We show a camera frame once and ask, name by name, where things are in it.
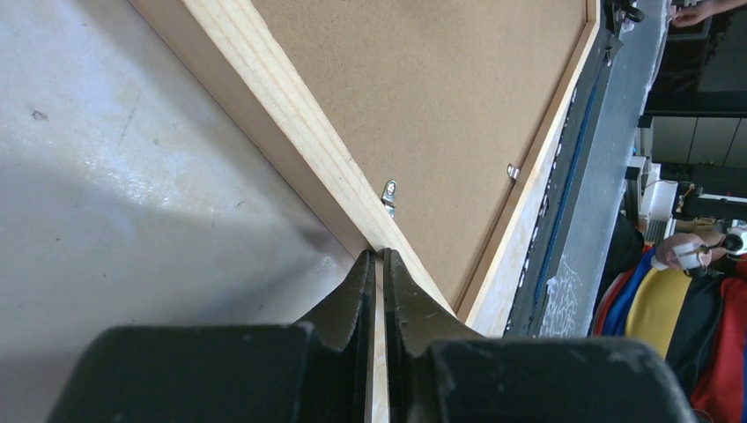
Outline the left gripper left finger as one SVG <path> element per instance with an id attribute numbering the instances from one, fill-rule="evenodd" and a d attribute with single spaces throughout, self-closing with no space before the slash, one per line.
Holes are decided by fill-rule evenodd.
<path id="1" fill-rule="evenodd" d="M 364 250 L 342 283 L 297 321 L 309 330 L 298 422 L 371 420 L 375 309 L 375 254 Z"/>

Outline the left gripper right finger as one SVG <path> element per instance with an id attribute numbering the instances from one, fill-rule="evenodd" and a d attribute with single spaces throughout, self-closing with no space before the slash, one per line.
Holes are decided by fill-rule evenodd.
<path id="1" fill-rule="evenodd" d="M 433 346 L 484 336 L 419 286 L 397 250 L 382 254 L 389 420 L 447 422 L 447 395 L 455 383 L 439 370 Z"/>

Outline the wooden picture frame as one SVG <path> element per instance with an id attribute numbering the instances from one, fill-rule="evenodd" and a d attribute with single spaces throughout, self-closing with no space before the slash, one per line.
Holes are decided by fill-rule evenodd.
<path id="1" fill-rule="evenodd" d="M 414 281 L 471 329 L 501 336 L 514 303 L 573 90 L 602 26 L 589 16 L 523 162 L 455 304 L 396 223 L 398 185 L 372 188 L 255 8 L 258 1 L 136 1 L 135 9 L 352 254 L 397 250 Z"/>

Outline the brown frame backing board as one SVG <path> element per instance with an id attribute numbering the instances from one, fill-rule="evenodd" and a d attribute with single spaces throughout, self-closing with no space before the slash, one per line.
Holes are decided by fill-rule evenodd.
<path id="1" fill-rule="evenodd" d="M 450 304 L 589 16 L 584 1 L 258 1 Z"/>

